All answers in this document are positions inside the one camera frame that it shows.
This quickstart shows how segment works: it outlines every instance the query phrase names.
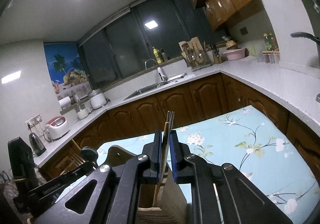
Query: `kitchen sink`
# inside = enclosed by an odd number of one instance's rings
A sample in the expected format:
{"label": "kitchen sink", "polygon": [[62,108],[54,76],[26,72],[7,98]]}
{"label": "kitchen sink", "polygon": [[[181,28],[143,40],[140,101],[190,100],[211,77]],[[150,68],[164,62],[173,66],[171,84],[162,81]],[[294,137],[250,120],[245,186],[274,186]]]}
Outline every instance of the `kitchen sink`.
{"label": "kitchen sink", "polygon": [[182,79],[182,78],[185,77],[186,75],[187,75],[187,73],[183,73],[183,74],[180,74],[180,75],[171,77],[171,78],[167,79],[166,81],[154,83],[154,84],[152,84],[152,85],[143,87],[143,88],[141,88],[141,89],[139,89],[139,90],[136,90],[136,91],[134,91],[133,93],[131,93],[128,97],[126,97],[126,98],[124,99],[124,101],[127,100],[127,99],[130,99],[130,98],[132,98],[132,97],[138,96],[138,95],[140,95],[140,94],[143,94],[143,93],[145,93],[145,92],[154,90],[154,89],[156,89],[156,88],[158,88],[158,87],[161,87],[161,86],[163,86],[163,85],[166,85],[166,84],[168,84],[168,83],[175,82],[175,81],[177,81],[177,80],[179,80],[179,79]]}

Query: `light blue tablecloth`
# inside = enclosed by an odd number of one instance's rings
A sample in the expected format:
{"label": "light blue tablecloth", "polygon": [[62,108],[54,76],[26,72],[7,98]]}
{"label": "light blue tablecloth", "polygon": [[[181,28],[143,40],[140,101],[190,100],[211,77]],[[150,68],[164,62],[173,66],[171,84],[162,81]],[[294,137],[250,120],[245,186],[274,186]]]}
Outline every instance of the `light blue tablecloth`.
{"label": "light blue tablecloth", "polygon": [[[318,183],[297,150],[252,106],[176,130],[179,141],[188,144],[191,153],[209,163],[228,162],[240,169],[294,224],[303,223],[320,199]],[[154,134],[150,134],[104,143],[98,149],[97,162],[104,163],[112,145],[141,154],[143,146],[153,138]],[[59,199],[84,178],[66,188]],[[191,203],[190,185],[180,187]]]}

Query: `ceiling light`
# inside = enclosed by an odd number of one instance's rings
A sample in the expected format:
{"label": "ceiling light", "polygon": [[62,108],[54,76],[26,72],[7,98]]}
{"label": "ceiling light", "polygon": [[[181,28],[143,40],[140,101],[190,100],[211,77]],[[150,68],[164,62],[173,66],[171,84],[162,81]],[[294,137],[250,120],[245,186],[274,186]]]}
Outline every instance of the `ceiling light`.
{"label": "ceiling light", "polygon": [[149,29],[152,29],[152,28],[155,28],[155,27],[158,26],[158,24],[154,20],[152,20],[152,21],[150,21],[148,23],[145,23],[144,25]]}
{"label": "ceiling light", "polygon": [[15,79],[18,79],[20,78],[20,74],[21,74],[21,71],[18,71],[18,72],[14,72],[12,74],[9,74],[7,76],[4,76],[2,79],[1,79],[1,82],[2,83],[7,83],[7,82],[11,82]]}

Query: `white countertop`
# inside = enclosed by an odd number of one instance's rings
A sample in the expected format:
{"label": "white countertop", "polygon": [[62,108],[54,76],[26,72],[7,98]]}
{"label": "white countertop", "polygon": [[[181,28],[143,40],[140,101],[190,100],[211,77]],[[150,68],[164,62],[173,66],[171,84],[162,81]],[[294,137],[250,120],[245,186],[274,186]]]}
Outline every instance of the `white countertop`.
{"label": "white countertop", "polygon": [[109,102],[93,111],[87,118],[73,124],[64,137],[47,144],[45,146],[47,150],[41,156],[34,157],[35,164],[42,167],[59,149],[107,110],[219,72],[249,85],[278,102],[320,136],[320,103],[316,101],[316,96],[320,93],[320,79],[280,68],[276,64],[258,63],[256,60],[227,61],[193,72],[195,75],[193,78],[181,79],[125,101],[127,95]]}

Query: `silver screw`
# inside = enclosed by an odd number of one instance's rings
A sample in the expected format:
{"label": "silver screw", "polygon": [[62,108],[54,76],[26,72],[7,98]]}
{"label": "silver screw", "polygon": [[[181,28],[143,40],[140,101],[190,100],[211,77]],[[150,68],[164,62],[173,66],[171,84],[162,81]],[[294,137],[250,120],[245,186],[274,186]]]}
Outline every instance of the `silver screw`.
{"label": "silver screw", "polygon": [[233,169],[233,165],[230,164],[230,163],[224,163],[224,164],[222,165],[222,167],[223,167],[223,169],[225,169],[225,170],[227,170],[227,171],[230,171],[230,170]]}
{"label": "silver screw", "polygon": [[145,161],[148,159],[148,156],[147,155],[138,155],[138,160],[139,161]]}
{"label": "silver screw", "polygon": [[188,160],[192,160],[192,159],[194,159],[194,157],[195,157],[195,154],[187,155],[187,159]]}
{"label": "silver screw", "polygon": [[107,165],[107,164],[103,164],[103,165],[100,166],[99,169],[100,169],[101,172],[107,172],[107,171],[110,170],[110,166]]}

